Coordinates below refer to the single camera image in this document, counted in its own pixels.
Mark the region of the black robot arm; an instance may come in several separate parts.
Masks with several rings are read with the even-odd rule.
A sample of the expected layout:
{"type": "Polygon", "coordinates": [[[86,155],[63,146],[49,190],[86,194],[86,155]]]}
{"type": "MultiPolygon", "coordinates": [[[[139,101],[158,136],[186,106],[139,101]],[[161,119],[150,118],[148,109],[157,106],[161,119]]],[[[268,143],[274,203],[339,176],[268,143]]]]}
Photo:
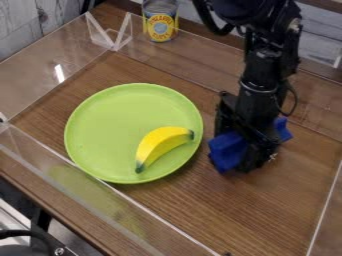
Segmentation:
{"type": "Polygon", "coordinates": [[[289,77],[300,64],[301,8],[294,0],[213,0],[212,8],[233,27],[244,27],[245,71],[240,93],[220,93],[210,160],[221,173],[261,168],[293,138],[284,109],[297,94],[289,77]]]}

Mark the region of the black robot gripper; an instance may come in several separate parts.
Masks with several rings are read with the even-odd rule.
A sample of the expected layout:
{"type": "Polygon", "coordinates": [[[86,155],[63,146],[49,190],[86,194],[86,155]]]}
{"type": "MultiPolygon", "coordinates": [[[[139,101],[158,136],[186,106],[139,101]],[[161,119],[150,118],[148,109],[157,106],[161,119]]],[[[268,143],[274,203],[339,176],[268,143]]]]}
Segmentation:
{"type": "Polygon", "coordinates": [[[284,85],[242,79],[238,94],[221,91],[220,97],[214,136],[236,133],[244,137],[237,170],[249,173],[265,165],[280,146],[274,121],[284,104],[284,85]]]}

